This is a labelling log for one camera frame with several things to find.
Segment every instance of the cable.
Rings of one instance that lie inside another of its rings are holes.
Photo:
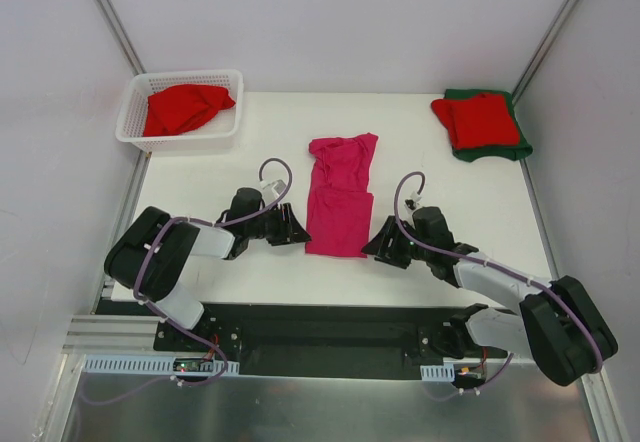
[[[205,380],[202,380],[202,381],[199,381],[199,382],[188,382],[186,380],[181,380],[180,383],[182,385],[186,385],[188,387],[196,387],[196,386],[201,386],[201,385],[207,385],[207,384],[210,384],[210,383],[216,381],[217,379],[222,377],[222,374],[224,374],[227,371],[227,369],[229,368],[229,361],[227,360],[227,357],[224,354],[224,352],[222,352],[222,350],[220,350],[220,348],[216,344],[214,344],[213,342],[208,341],[206,339],[203,339],[202,337],[200,337],[200,336],[194,334],[193,332],[189,331],[188,329],[182,327],[180,324],[178,324],[173,319],[171,319],[169,316],[167,316],[167,314],[162,312],[162,310],[160,310],[160,308],[158,308],[158,306],[156,304],[151,302],[143,294],[140,293],[140,286],[142,285],[142,280],[144,279],[144,275],[147,272],[147,269],[149,267],[149,263],[151,262],[151,257],[153,257],[153,254],[155,253],[156,249],[159,247],[160,243],[162,242],[162,239],[164,238],[164,236],[167,234],[169,229],[174,224],[177,224],[179,222],[194,222],[194,223],[196,223],[198,225],[203,225],[203,226],[206,226],[206,227],[220,227],[220,228],[228,227],[230,225],[239,224],[240,222],[245,222],[247,220],[253,219],[254,217],[258,217],[258,216],[264,214],[265,212],[271,210],[276,205],[278,205],[280,203],[280,201],[282,199],[284,199],[284,197],[289,192],[289,189],[291,188],[291,184],[293,183],[293,173],[291,171],[291,167],[289,167],[289,165],[284,160],[279,159],[277,157],[271,157],[271,158],[265,160],[262,163],[262,165],[260,166],[260,168],[258,169],[258,177],[259,177],[260,181],[262,181],[262,172],[263,172],[264,168],[270,162],[278,162],[279,164],[281,164],[285,168],[285,170],[287,171],[287,174],[289,176],[289,180],[287,182],[287,185],[285,186],[285,188],[282,191],[282,193],[276,198],[276,200],[274,200],[270,204],[267,204],[262,209],[254,212],[252,214],[245,215],[243,217],[239,217],[239,218],[234,219],[234,220],[218,222],[218,223],[215,223],[215,224],[212,223],[212,222],[209,222],[208,220],[195,219],[195,218],[190,218],[190,217],[173,217],[173,218],[169,219],[167,221],[167,223],[164,224],[164,226],[160,229],[160,231],[156,235],[155,239],[151,243],[151,245],[149,247],[149,250],[147,251],[147,254],[145,255],[145,257],[144,257],[144,259],[142,261],[142,264],[140,265],[140,270],[138,271],[138,275],[136,276],[136,281],[135,281],[135,284],[133,286],[133,297],[134,297],[134,299],[146,304],[147,307],[149,308],[149,310],[151,310],[151,312],[153,312],[154,314],[159,316],[161,319],[166,319],[167,323],[169,325],[171,325],[173,328],[175,328],[179,332],[183,333],[184,335],[192,338],[193,340],[195,340],[197,342],[200,342],[201,344],[209,347],[211,350],[213,350],[215,353],[217,353],[220,356],[220,358],[222,359],[223,367],[217,374],[212,375],[212,376],[206,378]],[[90,400],[84,393],[84,384],[86,383],[86,377],[85,377],[84,380],[82,381],[81,385],[80,385],[80,388],[79,388],[79,397],[84,403],[86,403],[88,405],[105,406],[105,405],[113,404],[113,403],[116,403],[116,402],[120,402],[121,400],[124,400],[124,399],[126,399],[128,397],[131,397],[132,395],[137,394],[141,390],[145,389],[146,387],[148,387],[148,386],[150,386],[152,384],[155,384],[156,382],[159,382],[160,380],[170,380],[170,379],[168,379],[166,376],[155,377],[155,378],[153,378],[151,380],[148,380],[147,382],[145,382],[144,384],[140,385],[139,387],[136,387],[135,389],[130,390],[129,392],[125,392],[124,394],[121,394],[121,395],[119,395],[117,397],[114,397],[113,399],[103,400],[103,401],[93,401],[93,400]]]
[[[464,394],[470,394],[470,393],[475,393],[480,395],[480,389],[484,390],[490,387],[491,385],[493,385],[495,380],[498,377],[500,377],[504,373],[504,371],[507,369],[512,359],[513,359],[513,354],[509,354],[509,357],[507,357],[507,360],[505,360],[504,364],[502,364],[502,367],[500,367],[498,372],[493,374],[489,379],[487,379],[487,381],[484,384],[482,384],[480,387],[476,387],[475,389],[460,389],[458,390],[458,392],[452,392],[449,395],[445,395],[443,397],[438,397],[436,395],[433,395],[426,389],[423,389],[424,393],[426,394],[427,397],[429,397],[434,402],[446,402],[447,400],[451,400],[454,397],[457,397],[458,395],[464,395]]]
[[[398,184],[398,187],[396,188],[395,196],[393,198],[393,213],[395,215],[396,224],[397,224],[398,228],[400,229],[400,232],[402,232],[402,234],[405,237],[407,237],[411,242],[416,244],[418,247],[422,247],[423,249],[427,249],[427,250],[430,250],[431,252],[436,252],[438,254],[447,255],[449,257],[454,257],[456,259],[467,260],[469,262],[473,262],[474,264],[486,265],[488,267],[491,267],[492,269],[497,270],[498,272],[502,272],[503,274],[508,275],[509,277],[511,277],[511,278],[513,278],[513,279],[515,279],[515,280],[517,280],[519,282],[523,282],[525,284],[530,284],[532,287],[535,287],[536,289],[541,290],[542,292],[547,294],[569,316],[571,321],[576,325],[576,327],[578,327],[578,329],[580,330],[580,332],[582,333],[584,338],[587,340],[587,342],[591,346],[591,349],[593,350],[593,354],[594,354],[595,359],[596,359],[596,367],[595,367],[595,370],[592,373],[600,372],[600,370],[602,370],[602,362],[603,361],[602,361],[602,354],[600,353],[600,349],[598,348],[598,344],[593,339],[593,337],[591,336],[591,334],[589,333],[587,328],[584,326],[582,321],[578,318],[578,316],[551,289],[549,289],[545,285],[541,284],[540,282],[536,282],[535,280],[530,280],[527,277],[525,277],[525,276],[523,276],[521,274],[518,274],[517,272],[514,272],[513,270],[509,269],[508,267],[500,265],[500,264],[498,264],[496,262],[493,262],[493,261],[490,261],[490,260],[481,260],[481,259],[478,259],[476,257],[472,257],[470,255],[456,254],[455,252],[451,252],[451,251],[448,251],[448,250],[440,249],[438,247],[433,247],[431,245],[427,245],[424,242],[421,242],[420,240],[418,240],[415,237],[413,237],[411,234],[409,234],[409,232],[407,232],[407,230],[402,225],[402,219],[400,219],[400,213],[399,213],[399,209],[398,209],[398,204],[399,204],[399,200],[400,200],[400,190],[402,190],[402,187],[404,186],[405,182],[408,179],[410,179],[411,177],[416,176],[416,175],[419,176],[422,179],[421,183],[420,183],[420,190],[418,190],[418,194],[420,194],[422,192],[422,189],[424,188],[425,181],[426,181],[426,176],[424,175],[423,172],[416,171],[416,172],[411,172],[411,173],[405,175],[402,178],[402,180],[400,180],[400,183]]]

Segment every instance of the white wall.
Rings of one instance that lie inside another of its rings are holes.
[[[640,440],[640,0],[584,0],[518,104],[562,273],[585,284],[620,344],[607,362]]]
[[[248,90],[512,89],[563,0],[112,0],[147,71]]]
[[[113,135],[132,73],[93,0],[0,6],[0,441],[20,442],[92,302],[136,153]]]

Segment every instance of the red cloth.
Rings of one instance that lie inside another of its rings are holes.
[[[373,195],[367,192],[369,167],[378,136],[315,139],[316,157],[307,205],[307,254],[366,258]]]
[[[431,103],[431,109],[449,132],[454,149],[520,143],[520,134],[502,95],[486,93],[464,100],[439,99]]]
[[[202,127],[224,109],[236,103],[224,87],[175,85],[149,96],[144,137],[179,135]]]

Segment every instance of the folded cloth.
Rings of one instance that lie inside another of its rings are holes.
[[[365,258],[373,195],[367,192],[369,167],[378,136],[315,139],[316,157],[307,205],[307,254]]]
[[[485,147],[478,147],[474,149],[456,149],[454,147],[454,157],[465,162],[473,162],[481,157],[489,156],[503,157],[509,160],[520,160],[530,156],[533,153],[533,147],[531,147],[531,144],[529,144],[518,125],[515,110],[513,108],[513,99],[509,92],[490,89],[447,89],[444,93],[444,98],[447,100],[463,100],[470,99],[478,94],[497,94],[504,97],[509,115],[511,116],[520,136],[520,141],[513,146],[487,145]]]
[[[213,85],[184,84],[150,95],[144,137],[179,135],[198,129],[236,103],[229,90]]]
[[[447,128],[454,149],[512,146],[520,142],[518,129],[501,95],[478,94],[464,100],[434,100],[431,108]]]

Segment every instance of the metal frame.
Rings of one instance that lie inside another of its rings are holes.
[[[136,75],[144,73],[144,66],[112,2],[110,0],[95,0],[95,2],[122,50],[123,56],[129,63],[132,72]],[[574,13],[579,2],[580,0],[565,0],[563,2],[558,14],[552,21],[522,77],[514,88],[514,103],[517,103],[521,98],[551,50],[561,30]],[[121,236],[132,219],[147,164],[147,154],[141,153],[130,181],[128,194],[123,201],[120,218],[114,230],[114,241]],[[549,244],[544,219],[540,213],[531,175],[525,162],[522,163],[522,170],[543,239],[548,263],[552,274],[554,277],[557,277],[557,265]],[[110,295],[110,287],[113,286],[113,282],[108,279],[104,282],[103,290],[98,291],[94,310],[96,310],[102,297],[108,297]],[[69,337],[63,347],[64,355],[60,372],[52,388],[52,395],[48,399],[47,410],[43,412],[44,415],[42,419],[44,422],[41,424],[41,433],[38,434],[39,440],[57,442],[63,436],[64,427],[80,377],[81,371],[79,369],[84,363],[84,353],[89,351],[93,353],[96,351],[109,353],[116,350],[120,353],[126,351],[127,353],[148,354],[153,347],[157,322],[157,318],[145,316],[119,315],[106,317],[90,315],[74,317],[69,329]],[[625,431],[615,399],[613,398],[606,371],[595,376],[584,377],[582,386],[593,418],[593,425],[600,440],[628,441],[629,437]]]

